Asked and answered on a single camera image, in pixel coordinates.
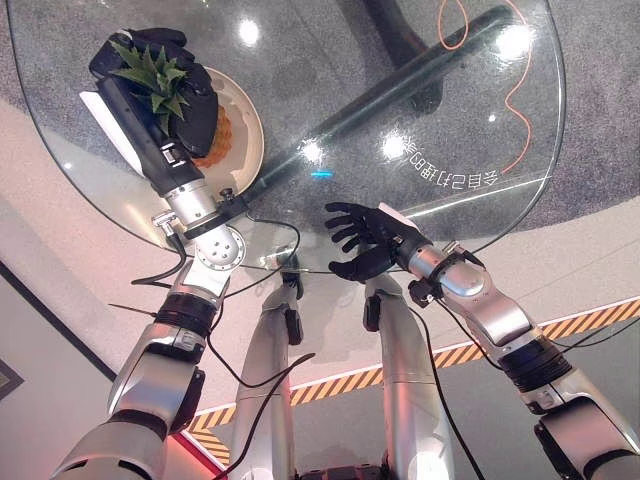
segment black cable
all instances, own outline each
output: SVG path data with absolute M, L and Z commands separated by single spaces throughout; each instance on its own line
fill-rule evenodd
M 218 318 L 216 318 L 216 321 L 213 323 L 213 325 L 209 329 L 209 335 L 211 335 L 211 332 L 213 332 L 216 329 L 216 327 L 220 324 L 220 320 L 222 320 L 223 314 L 224 314 L 224 302 L 222 303 L 222 305 L 220 305 L 220 310 L 218 311 Z
M 282 371 L 282 374 L 280 375 L 280 378 L 278 379 L 278 381 L 276 383 L 273 384 L 273 387 L 271 387 L 271 390 L 269 390 L 269 393 L 267 394 L 267 396 L 265 397 L 265 399 L 262 402 L 262 405 L 260 405 L 260 408 L 258 409 L 258 413 L 256 414 L 256 417 L 253 419 L 253 424 L 251 424 L 251 428 L 249 429 L 249 434 L 247 435 L 247 439 L 244 442 L 244 448 L 242 449 L 242 453 L 240 453 L 240 456 L 238 457 L 238 459 L 235 462 L 233 462 L 231 465 L 229 465 L 229 467 L 226 470 L 224 470 L 223 472 L 220 472 L 218 475 L 216 475 L 213 478 L 213 480 L 222 480 L 227 475 L 229 475 L 232 471 L 234 471 L 236 468 L 238 468 L 238 466 L 244 460 L 244 457 L 247 456 L 247 452 L 249 451 L 249 446 L 251 445 L 251 441 L 253 440 L 253 436 L 256 433 L 256 429 L 258 428 L 258 423 L 260 422 L 260 417 L 262 417 L 262 414 L 264 413 L 265 408 L 267 408 L 267 404 L 269 403 L 269 400 L 271 400 L 271 397 L 273 397 L 273 394 L 275 393 L 277 388 L 284 381 L 284 379 L 287 378 L 287 375 L 289 375 L 291 370 L 296 368 L 301 363 L 304 363 L 307 360 L 310 360 L 311 358 L 315 357 L 315 355 L 316 355 L 315 353 L 307 353 L 306 355 L 303 355 L 302 357 L 297 359 L 295 362 L 293 362 L 291 365 L 289 365 L 287 368 L 285 368 Z
M 275 380 L 276 378 L 278 378 L 280 375 L 282 375 L 284 373 L 285 370 L 282 370 L 278 373 L 276 373 L 275 375 L 267 378 L 266 380 L 260 382 L 260 383 L 256 383 L 256 384 L 251 384 L 251 383 L 247 383 L 244 380 L 242 380 L 242 377 L 240 375 L 238 375 L 235 370 L 231 367 L 231 365 L 229 365 L 229 363 L 224 359 L 224 357 L 222 356 L 222 354 L 220 352 L 218 352 L 215 347 L 213 346 L 213 343 L 211 342 L 211 334 L 213 333 L 213 331 L 216 329 L 216 327 L 218 326 L 218 324 L 220 323 L 220 320 L 222 320 L 222 312 L 223 312 L 223 308 L 224 308 L 224 304 L 222 307 L 220 307 L 220 313 L 218 314 L 218 319 L 216 320 L 216 322 L 213 324 L 213 326 L 211 327 L 211 329 L 209 330 L 209 334 L 207 335 L 207 345 L 209 346 L 209 350 L 211 350 L 211 353 L 213 353 L 216 358 L 220 361 L 220 363 L 222 363 L 222 365 L 224 366 L 224 368 L 227 369 L 227 371 L 231 374 L 231 376 L 233 378 L 235 378 L 238 383 L 244 385 L 247 388 L 259 388 L 262 387 L 264 385 L 266 385 L 267 383 Z
M 296 234 L 296 244 L 293 247 L 293 250 L 291 250 L 291 253 L 289 254 L 289 256 L 287 257 L 287 259 L 282 262 L 280 264 L 280 266 L 278 268 L 276 268 L 273 272 L 265 275 L 264 277 L 262 277 L 261 279 L 247 285 L 246 287 L 242 287 L 239 290 L 236 290 L 235 292 L 232 293 L 228 293 L 227 295 L 225 295 L 225 298 L 229 298 L 229 297 L 233 297 L 234 295 L 238 295 L 239 293 L 242 293 L 246 290 L 249 290 L 250 288 L 255 287 L 256 285 L 264 282 L 265 280 L 268 280 L 269 278 L 273 277 L 276 273 L 278 273 L 280 270 L 282 270 L 284 268 L 285 265 L 287 265 L 289 263 L 289 260 L 291 260 L 293 258 L 293 256 L 296 254 L 298 247 L 300 246 L 300 230 L 298 230 L 294 225 L 291 225 L 290 223 L 287 222 L 281 222 L 279 220 L 262 220 L 259 218 L 252 218 L 251 216 L 249 216 L 249 214 L 246 214 L 247 218 L 249 220 L 251 220 L 252 222 L 256 222 L 256 223 L 268 223 L 268 224 L 273 224 L 273 225 L 281 225 L 283 227 L 288 227 L 291 230 L 293 230 Z
M 153 285 L 154 287 L 171 288 L 171 285 L 158 282 L 158 280 L 162 280 L 163 278 L 167 278 L 174 273 L 178 273 L 187 261 L 187 252 L 185 251 L 184 245 L 182 245 L 182 241 L 180 240 L 180 237 L 178 237 L 177 233 L 167 235 L 167 241 L 171 245 L 173 245 L 178 255 L 180 255 L 178 264 L 164 273 L 159 273 L 158 275 L 152 275 L 151 277 L 144 277 L 133 280 L 131 282 L 131 285 Z
M 156 318 L 155 312 L 148 312 L 146 310 L 140 310 L 139 308 L 127 307 L 126 305 L 119 305 L 117 303 L 107 303 L 110 307 L 122 308 L 123 310 L 129 310 L 130 312 L 142 313 L 144 315 L 149 315 L 150 317 Z
M 633 320 L 631 323 L 625 325 L 623 328 L 621 328 L 620 330 L 618 330 L 615 333 L 612 333 L 611 335 L 609 335 L 608 337 L 602 338 L 600 340 L 596 340 L 595 342 L 591 342 L 591 343 L 587 343 L 584 344 L 585 341 L 589 340 L 590 338 L 594 337 L 595 335 L 597 335 L 598 333 L 602 332 L 604 329 L 606 328 L 610 328 L 611 325 L 605 325 L 604 327 L 600 327 L 599 329 L 597 329 L 595 332 L 587 335 L 586 337 L 578 340 L 577 342 L 571 344 L 571 345 L 566 345 L 564 343 L 560 343 L 560 342 L 556 342 L 554 340 L 549 340 L 551 343 L 553 343 L 554 345 L 557 345 L 559 347 L 565 347 L 565 350 L 562 351 L 562 353 L 568 352 L 570 350 L 573 350 L 574 348 L 585 348 L 585 347 L 592 347 L 594 345 L 598 345 L 600 343 L 606 342 L 607 340 L 612 339 L 613 337 L 615 337 L 616 335 L 621 334 L 622 332 L 624 332 L 627 328 L 633 327 L 636 323 L 638 323 L 638 321 L 640 321 L 640 317 L 636 318 L 635 320 Z
M 491 365 L 493 368 L 495 368 L 496 370 L 500 370 L 502 371 L 502 368 L 500 368 L 499 365 L 496 365 L 493 360 L 491 360 L 489 358 L 489 356 L 487 355 L 487 352 L 484 351 L 484 349 L 480 346 L 480 344 L 478 343 L 478 341 L 469 333 L 467 332 L 467 329 L 464 328 L 462 326 L 462 323 L 460 323 L 460 321 L 458 320 L 458 317 L 455 316 L 455 314 L 449 309 L 449 307 L 447 307 L 444 303 L 442 303 L 440 300 L 436 300 L 436 302 L 438 302 L 438 305 L 440 305 L 442 308 L 445 309 L 445 311 L 451 315 L 451 318 L 453 318 L 454 322 L 456 322 L 458 324 L 458 326 L 460 327 L 460 330 L 462 330 L 464 332 L 464 334 L 467 336 L 467 338 L 469 338 L 469 340 L 471 340 L 473 343 L 475 343 L 476 347 L 478 347 L 478 350 L 480 350 L 480 353 L 482 353 L 482 356 L 484 357 L 484 359 L 489 363 L 489 365 Z
M 424 327 L 424 333 L 427 339 L 427 349 L 429 350 L 429 357 L 433 360 L 433 349 L 431 348 L 431 337 L 429 335 L 429 329 L 427 328 L 427 323 L 424 321 L 424 318 L 422 318 L 422 316 L 418 312 L 416 312 L 413 308 L 409 307 L 409 310 L 413 312 L 413 314 L 418 318 L 418 320 L 420 320 L 420 322 L 422 323 L 422 326 Z M 453 420 L 451 411 L 449 411 L 449 406 L 447 405 L 447 401 L 444 398 L 442 385 L 440 384 L 440 378 L 438 377 L 438 372 L 435 364 L 433 365 L 433 378 L 436 381 L 438 396 L 440 397 L 442 408 L 444 409 L 444 413 L 447 416 L 447 419 L 449 420 L 449 424 L 451 425 L 451 429 L 453 430 L 453 433 L 458 439 L 458 442 L 460 442 L 460 446 L 462 447 L 462 450 L 464 450 L 465 455 L 469 459 L 469 463 L 471 464 L 471 467 L 473 468 L 473 471 L 476 473 L 476 476 L 478 477 L 478 479 L 485 480 L 484 475 L 482 474 L 482 470 L 480 470 L 480 467 L 478 466 L 476 459 L 473 457 L 471 450 L 469 450 L 469 447 L 467 446 L 464 439 L 462 438 L 462 434 L 460 433 L 460 430 L 458 430 L 458 426 Z

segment hazard stripe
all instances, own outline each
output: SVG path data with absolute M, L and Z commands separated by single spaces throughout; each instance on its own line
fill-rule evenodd
M 541 330 L 547 338 L 552 340 L 566 337 L 574 333 L 606 327 L 615 322 L 628 320 L 640 314 L 640 298 L 605 307 L 600 310 L 577 314 L 556 322 L 550 322 Z M 461 365 L 482 358 L 482 351 L 475 344 L 463 344 L 434 355 L 433 363 L 436 368 L 447 368 Z M 356 373 L 331 378 L 318 383 L 307 384 L 291 391 L 291 405 L 303 405 L 323 398 L 333 397 L 354 390 L 379 385 L 383 381 L 382 368 L 374 366 Z M 189 426 L 189 433 L 202 444 L 220 463 L 229 465 L 229 449 L 214 434 L 211 428 L 224 425 L 233 420 L 235 406 L 226 406 L 218 410 L 208 411 L 194 418 Z

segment round glass tabletop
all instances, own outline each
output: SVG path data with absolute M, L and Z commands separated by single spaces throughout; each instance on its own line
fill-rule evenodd
M 265 146 L 244 195 L 253 217 L 300 229 L 303 270 L 344 257 L 323 226 L 335 200 L 383 201 L 435 241 L 486 245 L 526 215 L 560 147 L 564 73 L 543 0 L 10 0 L 9 13 L 53 158 L 98 210 L 160 246 L 150 219 L 166 203 L 78 96 L 94 89 L 89 61 L 123 27 L 185 32 L 196 61 L 248 94 Z M 245 217 L 232 225 L 246 266 L 273 268 L 295 240 Z

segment orange cable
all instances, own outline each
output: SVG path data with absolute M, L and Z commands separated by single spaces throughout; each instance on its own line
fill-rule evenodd
M 440 3 L 440 8 L 438 10 L 438 37 L 440 39 L 440 43 L 442 44 L 442 46 L 444 48 L 446 48 L 447 50 L 457 50 L 458 48 L 460 48 L 462 46 L 462 44 L 467 39 L 467 35 L 469 33 L 469 18 L 467 16 L 467 12 L 466 12 L 466 10 L 464 8 L 464 5 L 462 4 L 461 0 L 456 0 L 456 3 L 458 4 L 458 7 L 460 8 L 460 11 L 462 12 L 462 15 L 464 17 L 464 23 L 465 23 L 464 35 L 462 37 L 462 40 L 460 40 L 455 45 L 453 45 L 453 46 L 447 45 L 447 43 L 445 42 L 445 39 L 444 39 L 444 35 L 442 33 L 442 16 L 443 16 L 443 13 L 444 13 L 444 8 L 447 5 L 447 2 L 448 2 L 448 0 L 442 0 L 442 2 Z M 522 24 L 525 27 L 528 27 L 529 24 L 527 23 L 527 20 L 524 18 L 524 15 L 522 15 L 522 12 L 520 12 L 518 7 L 516 7 L 515 4 L 511 0 L 504 0 L 504 2 L 509 4 L 509 6 L 513 9 L 513 11 L 516 12 L 516 14 L 520 18 L 520 21 L 522 22 Z M 527 52 L 527 66 L 524 69 L 524 72 L 522 74 L 522 77 L 520 78 L 520 81 L 511 89 L 511 91 L 509 91 L 509 93 L 507 94 L 507 96 L 504 99 L 504 105 L 507 107 L 507 109 L 509 111 L 511 111 L 514 115 L 516 115 L 520 120 L 522 120 L 524 122 L 525 126 L 527 127 L 527 140 L 525 142 L 524 148 L 520 152 L 520 155 L 518 155 L 518 158 L 516 158 L 511 164 L 507 165 L 506 167 L 504 167 L 500 171 L 500 173 L 502 173 L 503 175 L 505 173 L 509 172 L 509 170 L 514 168 L 516 165 L 518 165 L 522 161 L 522 159 L 524 158 L 525 154 L 529 150 L 529 146 L 531 145 L 531 137 L 533 136 L 533 127 L 531 125 L 531 121 L 526 116 L 524 116 L 524 114 L 522 112 L 520 112 L 513 105 L 511 105 L 511 97 L 522 86 L 522 84 L 524 83 L 524 81 L 527 78 L 527 75 L 529 74 L 529 69 L 531 67 L 531 50 L 532 50 L 532 47 L 531 47 L 531 44 L 529 44 L 529 50 Z
M 467 11 L 465 10 L 464 5 L 462 5 L 462 2 L 460 0 L 456 0 L 458 8 L 462 12 L 462 16 L 464 17 L 464 35 L 462 36 L 462 40 L 460 40 L 455 45 L 447 45 L 447 43 L 444 41 L 444 35 L 442 34 L 442 15 L 444 14 L 444 7 L 447 6 L 448 1 L 449 0 L 442 0 L 442 2 L 440 3 L 440 10 L 438 11 L 438 37 L 440 37 L 440 43 L 444 48 L 446 48 L 447 50 L 457 50 L 465 42 L 465 40 L 467 39 L 467 35 L 469 35 L 469 17 L 467 17 Z

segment pineapple crown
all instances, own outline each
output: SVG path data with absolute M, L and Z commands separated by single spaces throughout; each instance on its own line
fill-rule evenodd
M 176 115 L 184 120 L 182 105 L 189 105 L 180 92 L 186 71 L 176 67 L 177 58 L 167 60 L 164 47 L 154 59 L 149 45 L 140 52 L 135 46 L 131 49 L 110 40 L 111 46 L 120 58 L 129 66 L 113 70 L 110 73 L 131 80 L 143 87 L 146 93 L 133 94 L 138 100 L 151 108 L 158 119 L 158 125 L 165 135 L 169 135 L 169 118 Z

